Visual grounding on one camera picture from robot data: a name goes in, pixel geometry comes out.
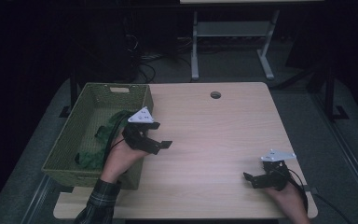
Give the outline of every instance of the gray carpet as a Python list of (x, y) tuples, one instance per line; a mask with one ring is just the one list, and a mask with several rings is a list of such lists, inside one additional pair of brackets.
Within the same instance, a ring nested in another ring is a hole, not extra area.
[[(268, 59), (275, 72), (274, 81), (266, 81), (256, 58), (255, 45), (244, 46), (241, 50), (201, 54), (199, 82), (261, 81), (274, 86), (299, 72), (284, 67), (290, 48), (290, 43), (271, 45)], [(183, 60), (161, 59), (149, 63), (156, 70), (155, 82), (189, 82), (190, 67), (184, 60), (189, 62), (190, 55), (184, 53), (181, 57)], [(148, 76), (152, 75), (149, 67), (142, 68)], [(142, 76), (135, 80), (135, 83), (142, 82)], [(315, 100), (323, 93), (308, 94), (305, 91), (307, 83), (305, 78), (284, 91), (272, 91), (272, 97), (309, 186), (316, 188), (352, 223), (358, 223), (358, 183), (343, 157), (340, 144), (331, 132), (331, 124), (325, 120)], [(71, 223), (58, 220), (52, 215), (60, 191), (70, 189), (46, 179), (40, 171), (65, 122), (59, 115), (63, 107), (70, 104), (69, 92), (69, 81), (66, 81), (52, 99), (7, 181), (0, 195), (0, 223)], [(354, 149), (353, 153), (358, 159), (358, 106), (346, 87), (339, 82), (335, 102), (344, 107), (350, 119), (338, 120), (334, 125)], [(46, 194), (35, 195), (38, 188), (43, 187), (41, 182), (46, 183)], [(36, 205), (36, 200), (40, 200), (42, 205), (30, 206)], [(319, 199), (315, 201), (319, 215), (312, 223), (345, 223), (331, 207)]]

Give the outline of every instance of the triangular marker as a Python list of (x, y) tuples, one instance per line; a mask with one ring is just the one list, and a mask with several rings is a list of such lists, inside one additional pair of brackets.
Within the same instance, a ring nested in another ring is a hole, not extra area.
[(153, 123), (154, 119), (151, 116), (149, 110), (147, 110), (147, 106), (142, 108), (140, 111), (136, 112), (136, 114), (132, 115), (129, 118), (130, 123)]
[(261, 161), (284, 161), (289, 159), (295, 159), (296, 154), (290, 152), (282, 152), (272, 149), (269, 154), (261, 158)]

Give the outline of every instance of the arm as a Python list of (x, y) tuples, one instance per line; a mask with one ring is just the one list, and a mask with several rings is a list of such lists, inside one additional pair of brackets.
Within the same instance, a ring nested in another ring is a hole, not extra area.
[(115, 147), (107, 157), (100, 179), (89, 196), (87, 206), (77, 216), (75, 223), (112, 223), (116, 198), (120, 192), (118, 178), (136, 161), (148, 155), (147, 152), (130, 148), (122, 140), (123, 135), (120, 132), (117, 139), (111, 144)]
[(310, 224), (302, 198), (293, 184), (288, 182), (281, 191), (277, 191), (275, 188), (266, 188), (265, 192), (293, 223)]

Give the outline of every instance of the hole in table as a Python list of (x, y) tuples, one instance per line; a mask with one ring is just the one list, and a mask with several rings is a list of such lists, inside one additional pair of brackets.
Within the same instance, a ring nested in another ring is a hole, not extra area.
[(219, 99), (220, 97), (222, 97), (222, 94), (218, 91), (213, 91), (211, 92), (211, 97), (214, 99)]

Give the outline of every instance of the green cloth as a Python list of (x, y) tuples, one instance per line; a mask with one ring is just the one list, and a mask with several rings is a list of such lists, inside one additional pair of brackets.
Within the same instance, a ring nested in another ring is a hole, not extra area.
[[(104, 144), (104, 147), (101, 148), (101, 150), (97, 152), (89, 152), (87, 150), (80, 151), (76, 155), (76, 163), (82, 167), (87, 169), (103, 169), (103, 156), (108, 148), (110, 146), (113, 139), (117, 138), (118, 131), (124, 128), (128, 124), (127, 118), (129, 118), (133, 112), (122, 110), (120, 112), (117, 112), (112, 118), (110, 118), (105, 126), (101, 126), (97, 133), (94, 135), (96, 138), (96, 141), (100, 141)], [(118, 123), (117, 131), (114, 133), (112, 141), (109, 141), (110, 135), (112, 134), (112, 131), (115, 127), (115, 125)]]

